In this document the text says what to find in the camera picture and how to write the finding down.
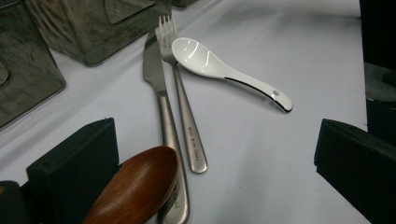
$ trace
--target white ceramic spoon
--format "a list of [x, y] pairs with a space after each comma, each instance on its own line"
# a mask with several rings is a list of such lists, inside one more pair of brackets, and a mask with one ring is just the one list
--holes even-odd
[[172, 44], [172, 51], [177, 61], [193, 73], [245, 84], [268, 96], [284, 112], [289, 113], [293, 109], [293, 102], [286, 94], [265, 82], [231, 68], [196, 40], [186, 37], [178, 38]]

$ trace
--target spoon handle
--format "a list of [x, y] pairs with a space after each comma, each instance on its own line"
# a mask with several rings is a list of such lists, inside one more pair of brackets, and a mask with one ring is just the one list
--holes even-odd
[[163, 224], [186, 223], [190, 214], [189, 191], [175, 121], [167, 94], [158, 94], [157, 97], [160, 105], [163, 143], [173, 148], [178, 156], [177, 182], [171, 196], [159, 212], [159, 220]]
[[195, 124], [190, 103], [184, 90], [183, 82], [177, 65], [172, 65], [175, 82], [177, 86], [177, 97], [180, 107], [181, 120], [183, 124], [184, 140], [186, 142], [187, 153], [189, 155], [191, 170], [196, 174], [202, 174], [207, 169], [207, 161], [202, 146], [201, 137]]
[[289, 113], [293, 109], [293, 102], [282, 91], [275, 87], [260, 81], [254, 77], [250, 77], [245, 73], [230, 69], [228, 74], [224, 77], [226, 79], [242, 83], [266, 95], [274, 103], [276, 103], [285, 113]]

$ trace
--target fork tines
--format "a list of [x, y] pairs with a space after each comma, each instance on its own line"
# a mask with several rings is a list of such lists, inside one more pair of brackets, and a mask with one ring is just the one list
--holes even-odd
[[160, 28], [160, 45], [170, 48], [174, 38], [177, 37], [177, 29], [175, 18], [168, 16], [159, 17], [159, 28]]

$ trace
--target wooden spoon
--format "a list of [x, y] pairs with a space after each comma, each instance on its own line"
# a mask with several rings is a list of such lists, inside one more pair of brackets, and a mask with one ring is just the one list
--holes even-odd
[[172, 193], [177, 181], [177, 160], [172, 148], [154, 147], [125, 161], [83, 223], [144, 223], [149, 220]]

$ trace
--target cutlery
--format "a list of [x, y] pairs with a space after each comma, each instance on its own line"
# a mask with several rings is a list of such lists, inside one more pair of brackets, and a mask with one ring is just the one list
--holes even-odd
[[175, 19], [169, 16], [159, 18], [159, 43], [163, 60], [172, 65], [177, 86], [177, 96], [183, 124], [184, 140], [189, 155], [191, 170], [196, 174], [202, 174], [207, 169], [207, 161], [202, 146], [201, 137], [195, 124], [189, 100], [184, 90], [180, 73], [177, 69], [177, 60], [172, 53], [172, 42], [177, 38]]
[[293, 102], [285, 93], [231, 68], [196, 40], [178, 38], [172, 44], [172, 51], [177, 61], [193, 73], [205, 77], [225, 78], [247, 85], [269, 97], [285, 113], [289, 113], [293, 108]]
[[143, 55], [143, 78], [152, 86], [157, 95], [161, 115], [163, 142], [166, 146], [173, 148], [177, 152], [179, 158], [177, 182], [172, 195], [159, 211], [159, 220], [161, 223], [185, 223], [190, 214], [186, 170], [184, 168], [183, 157], [177, 139], [172, 109], [166, 92], [163, 64], [155, 30], [148, 33]]
[[177, 154], [170, 147], [154, 147], [123, 162], [83, 224], [148, 221], [172, 193], [177, 167]]

